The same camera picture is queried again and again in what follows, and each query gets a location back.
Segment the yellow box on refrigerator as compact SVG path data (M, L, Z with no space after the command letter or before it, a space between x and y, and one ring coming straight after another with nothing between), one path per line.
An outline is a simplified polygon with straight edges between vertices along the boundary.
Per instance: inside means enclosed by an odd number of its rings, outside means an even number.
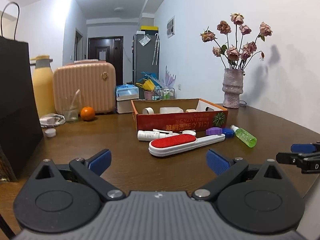
M158 27L156 26L148 26L148 25L142 25L140 27L141 31L158 31Z

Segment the grey refrigerator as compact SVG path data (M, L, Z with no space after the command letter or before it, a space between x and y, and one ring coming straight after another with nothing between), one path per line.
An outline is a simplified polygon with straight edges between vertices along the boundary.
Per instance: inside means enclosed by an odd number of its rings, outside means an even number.
M155 35L135 34L133 36L132 45L132 82L144 83L144 73L152 74L158 77L159 67L153 61L153 53L155 50Z

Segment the pink ribbed suitcase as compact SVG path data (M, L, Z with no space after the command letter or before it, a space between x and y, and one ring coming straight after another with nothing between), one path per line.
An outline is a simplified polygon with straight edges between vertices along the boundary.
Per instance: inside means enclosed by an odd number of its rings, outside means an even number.
M116 109L116 70L111 63L82 60L69 63L53 72L55 110L61 114L68 110L76 91L78 109L92 107L96 113Z

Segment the small white cap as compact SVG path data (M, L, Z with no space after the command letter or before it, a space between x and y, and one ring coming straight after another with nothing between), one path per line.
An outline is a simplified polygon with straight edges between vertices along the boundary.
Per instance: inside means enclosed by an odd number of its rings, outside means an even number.
M44 131L44 133L45 133L46 137L48 137L48 138L53 138L53 137L56 136L56 129L54 129L54 128L49 128L49 129L46 129L46 130Z

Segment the white threaded lid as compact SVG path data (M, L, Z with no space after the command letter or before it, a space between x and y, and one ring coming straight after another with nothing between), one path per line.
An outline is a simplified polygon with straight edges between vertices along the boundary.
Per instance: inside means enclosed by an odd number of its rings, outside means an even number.
M196 136L196 132L193 130L185 130L182 132L182 134L188 134L188 135L192 135L192 136Z

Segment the yellow thermos jug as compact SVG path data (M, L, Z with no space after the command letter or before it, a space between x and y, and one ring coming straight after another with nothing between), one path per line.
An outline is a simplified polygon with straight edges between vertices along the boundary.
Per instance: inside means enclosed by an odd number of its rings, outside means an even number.
M51 62L52 59L49 55L39 55L30 59L30 65L35 66L32 82L39 118L46 114L55 113Z

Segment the clear glass with straw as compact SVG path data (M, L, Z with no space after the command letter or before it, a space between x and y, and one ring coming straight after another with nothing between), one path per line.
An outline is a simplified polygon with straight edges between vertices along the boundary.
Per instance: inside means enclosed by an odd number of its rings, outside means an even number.
M61 99L61 113L66 122L76 122L79 119L80 89L72 95L67 95Z

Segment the white tape roll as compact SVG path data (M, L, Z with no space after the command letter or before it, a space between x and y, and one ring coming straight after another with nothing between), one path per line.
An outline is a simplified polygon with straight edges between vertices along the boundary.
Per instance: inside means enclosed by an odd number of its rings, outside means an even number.
M142 114L148 114L148 115L150 115L150 114L154 114L155 112L154 112L154 110L151 108L151 107L146 107L146 108L144 108L143 109L143 111L142 111Z

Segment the black paper bag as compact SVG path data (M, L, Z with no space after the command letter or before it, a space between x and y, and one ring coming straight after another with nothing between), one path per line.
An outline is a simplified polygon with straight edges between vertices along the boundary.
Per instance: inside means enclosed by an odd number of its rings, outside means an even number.
M1 180L18 180L42 138L31 79L29 45L2 36Z

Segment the orange fruit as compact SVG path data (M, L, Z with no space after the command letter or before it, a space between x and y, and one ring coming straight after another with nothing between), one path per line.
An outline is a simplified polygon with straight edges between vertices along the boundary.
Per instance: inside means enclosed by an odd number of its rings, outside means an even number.
M93 121L95 119L95 110L93 107L83 107L80 111L80 117L83 121Z

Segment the translucent white plastic container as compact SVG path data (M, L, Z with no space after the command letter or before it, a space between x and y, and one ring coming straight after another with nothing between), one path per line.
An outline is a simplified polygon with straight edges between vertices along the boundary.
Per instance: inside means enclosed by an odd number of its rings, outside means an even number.
M161 107L159 109L160 114L171 114L171 113L183 113L183 109L180 107Z

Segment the blue round lid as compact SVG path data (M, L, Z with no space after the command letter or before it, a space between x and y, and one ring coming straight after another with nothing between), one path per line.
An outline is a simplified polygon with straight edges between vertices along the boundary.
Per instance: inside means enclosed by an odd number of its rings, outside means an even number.
M223 128L221 134L225 135L225 138L233 138L234 131L230 128Z

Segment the small yellow white container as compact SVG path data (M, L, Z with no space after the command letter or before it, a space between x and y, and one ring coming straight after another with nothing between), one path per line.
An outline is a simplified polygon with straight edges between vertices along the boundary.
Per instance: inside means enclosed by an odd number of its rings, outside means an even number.
M194 113L194 112L198 112L196 109L186 109L185 111L186 113Z

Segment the purple round lid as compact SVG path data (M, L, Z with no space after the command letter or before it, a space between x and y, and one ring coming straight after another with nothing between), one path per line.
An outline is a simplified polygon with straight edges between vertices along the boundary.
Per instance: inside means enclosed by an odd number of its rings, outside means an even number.
M222 133L222 129L219 127L211 127L206 130L206 135L221 135Z

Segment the dark brown door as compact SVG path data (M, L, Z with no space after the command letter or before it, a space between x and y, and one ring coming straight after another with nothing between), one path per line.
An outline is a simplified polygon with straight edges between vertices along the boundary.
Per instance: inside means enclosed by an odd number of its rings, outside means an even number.
M116 85L123 84L123 37L94 37L88 39L88 59L111 63L116 71Z

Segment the green spray bottle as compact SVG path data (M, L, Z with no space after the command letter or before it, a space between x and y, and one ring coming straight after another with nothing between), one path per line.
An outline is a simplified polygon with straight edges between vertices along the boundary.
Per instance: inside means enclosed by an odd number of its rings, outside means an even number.
M231 130L234 132L235 136L244 142L248 147L253 148L256 143L257 139L253 135L251 135L246 130L239 128L238 126L231 125Z

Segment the white spray bottle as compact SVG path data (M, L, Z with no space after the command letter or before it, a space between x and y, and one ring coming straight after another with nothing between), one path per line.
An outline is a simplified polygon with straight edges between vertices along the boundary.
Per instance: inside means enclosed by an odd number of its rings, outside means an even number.
M176 136L178 133L174 133L173 131L163 131L158 129L153 129L152 131L142 131L139 130L137 133L137 139L139 141L153 141L156 139L162 139L167 137Z

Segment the blue white tissue box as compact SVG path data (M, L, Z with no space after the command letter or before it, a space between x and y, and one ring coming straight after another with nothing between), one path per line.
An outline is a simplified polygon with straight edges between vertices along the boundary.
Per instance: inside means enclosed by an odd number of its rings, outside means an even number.
M135 85L125 84L116 87L116 110L118 114L132 112L131 101L139 99L139 89Z

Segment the pink ceramic vase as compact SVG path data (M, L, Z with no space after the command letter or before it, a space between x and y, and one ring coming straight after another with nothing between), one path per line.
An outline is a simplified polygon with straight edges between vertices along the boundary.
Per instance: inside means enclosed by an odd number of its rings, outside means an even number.
M243 93L243 71L226 68L223 76L222 91L224 92L223 107L238 109L240 94Z

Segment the red cardboard box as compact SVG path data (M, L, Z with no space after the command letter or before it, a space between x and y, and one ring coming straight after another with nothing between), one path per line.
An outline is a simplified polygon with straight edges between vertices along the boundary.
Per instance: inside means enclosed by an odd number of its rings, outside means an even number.
M171 99L171 100L132 100L132 115L136 129L151 131L182 132L185 130L205 131L211 127L224 128L227 123L228 109L207 100ZM146 107L151 107L154 114L142 114ZM180 107L183 113L160 114L161 107ZM198 112L186 113L186 109L196 109Z

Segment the yellow watering can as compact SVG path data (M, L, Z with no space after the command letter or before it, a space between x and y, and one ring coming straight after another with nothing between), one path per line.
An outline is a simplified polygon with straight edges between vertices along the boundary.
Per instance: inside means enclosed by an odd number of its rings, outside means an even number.
M136 86L143 89L144 91L153 92L156 88L155 84L150 79L144 79L144 83L136 83Z

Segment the red white lint brush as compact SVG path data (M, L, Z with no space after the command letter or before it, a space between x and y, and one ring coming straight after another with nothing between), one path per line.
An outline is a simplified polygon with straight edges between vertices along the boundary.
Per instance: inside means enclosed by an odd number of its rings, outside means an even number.
M156 157L166 157L222 142L224 140L224 134L208 135L202 138L197 138L190 134L180 134L151 141L149 143L149 153Z

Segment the dried pink roses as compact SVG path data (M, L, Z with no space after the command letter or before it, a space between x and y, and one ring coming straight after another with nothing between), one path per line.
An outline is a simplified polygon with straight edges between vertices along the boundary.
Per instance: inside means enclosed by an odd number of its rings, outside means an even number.
M215 57L221 59L226 69L236 69L244 72L255 55L260 55L261 60L265 58L264 52L257 48L257 41L265 41L267 37L272 36L273 31L270 25L261 22L254 41L245 43L244 37L251 34L252 29L245 24L244 19L242 14L232 13L230 14L231 23L224 20L220 21L216 30L226 37L225 43L218 42L216 34L209 28L200 33L203 43L213 42L215 44L212 53Z

